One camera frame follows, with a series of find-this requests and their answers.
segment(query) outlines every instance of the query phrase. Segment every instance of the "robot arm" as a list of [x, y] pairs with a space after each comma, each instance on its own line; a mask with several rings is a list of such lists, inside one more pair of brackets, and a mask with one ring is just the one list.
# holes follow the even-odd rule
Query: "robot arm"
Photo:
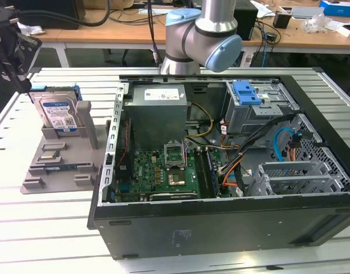
[[203, 0], [202, 11], [169, 12], [161, 74], [199, 74], [199, 64], [214, 72], [228, 69], [242, 49], [242, 40], [235, 34], [235, 3], [236, 0]]
[[12, 90], [25, 93], [31, 87], [27, 73], [42, 43], [22, 35], [17, 21], [14, 8], [0, 1], [0, 78], [10, 82]]

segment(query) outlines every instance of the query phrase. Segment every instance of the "blue cable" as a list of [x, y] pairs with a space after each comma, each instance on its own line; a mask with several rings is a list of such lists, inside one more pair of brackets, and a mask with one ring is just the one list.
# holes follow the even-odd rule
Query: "blue cable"
[[291, 130], [290, 128], [286, 128], [286, 127], [282, 127], [282, 128], [280, 128], [280, 129], [276, 132], [272, 144], [273, 144], [273, 146], [274, 146], [275, 154], [276, 154], [276, 156], [278, 157], [278, 159], [279, 159], [280, 162], [283, 162], [284, 159], [283, 159], [283, 156], [282, 156], [282, 154], [280, 153], [280, 150], [279, 150], [279, 146], [278, 146], [278, 137], [279, 137], [280, 133], [281, 133], [283, 130], [288, 131], [291, 135], [294, 134], [293, 130]]
[[266, 34], [264, 35], [264, 37], [265, 37], [265, 47], [264, 47], [264, 58], [263, 58], [263, 60], [262, 60], [262, 65], [261, 65], [261, 67], [264, 67], [264, 65], [265, 65], [265, 60], [266, 60], [266, 54], [267, 54], [267, 40], [266, 40]]

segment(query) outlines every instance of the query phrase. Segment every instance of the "green motherboard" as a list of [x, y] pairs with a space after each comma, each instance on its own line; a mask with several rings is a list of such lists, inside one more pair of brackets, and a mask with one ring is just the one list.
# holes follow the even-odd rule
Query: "green motherboard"
[[[209, 155], [214, 170], [217, 170], [222, 165], [219, 151], [210, 150]], [[176, 150], [167, 150], [166, 157], [167, 162], [182, 159]], [[152, 193], [193, 193], [196, 199], [202, 198], [193, 150], [186, 150], [185, 164], [185, 168], [169, 168], [164, 150], [136, 151], [133, 177], [119, 185], [121, 201], [134, 202], [139, 195]]]

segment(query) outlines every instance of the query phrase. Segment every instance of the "aluminum extrusion table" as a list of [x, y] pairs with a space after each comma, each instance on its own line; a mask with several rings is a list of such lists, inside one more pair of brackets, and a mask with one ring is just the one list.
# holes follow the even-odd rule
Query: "aluminum extrusion table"
[[[119, 74], [156, 68], [44, 68], [32, 82], [77, 82], [95, 124], [112, 116]], [[234, 75], [292, 75], [350, 146], [350, 99], [311, 68], [235, 68]], [[320, 247], [114, 261], [98, 231], [86, 228], [91, 191], [22, 195], [42, 121], [27, 95], [15, 94], [0, 115], [0, 273], [251, 273], [266, 266], [290, 273], [350, 273], [350, 227]]]

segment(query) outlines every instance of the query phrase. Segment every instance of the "floor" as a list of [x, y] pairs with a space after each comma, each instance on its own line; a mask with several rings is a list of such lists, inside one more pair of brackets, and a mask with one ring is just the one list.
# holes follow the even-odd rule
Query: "floor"
[[[98, 49], [68, 49], [67, 56], [72, 67], [120, 67], [123, 52], [124, 50], [111, 50], [110, 62], [104, 61], [103, 51]], [[260, 67], [262, 59], [263, 55], [259, 54], [253, 66]], [[127, 67], [155, 66], [149, 50], [129, 50], [125, 62]], [[60, 67], [53, 49], [41, 49], [34, 66]], [[350, 87], [350, 55], [268, 53], [265, 66], [321, 67], [344, 91]], [[4, 83], [0, 84], [0, 111], [10, 98], [3, 85]]]

